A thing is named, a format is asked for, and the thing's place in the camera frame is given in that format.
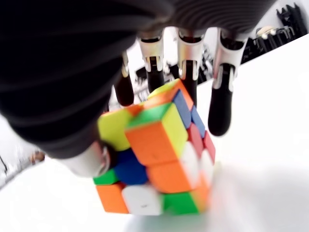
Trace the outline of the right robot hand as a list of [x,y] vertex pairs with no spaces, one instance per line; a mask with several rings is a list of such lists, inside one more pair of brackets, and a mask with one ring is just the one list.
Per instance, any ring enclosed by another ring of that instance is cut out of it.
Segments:
[[211,27],[250,33],[271,0],[3,0],[0,112],[23,140],[73,173],[100,176],[110,162],[97,119],[137,37],[165,27],[187,36]]

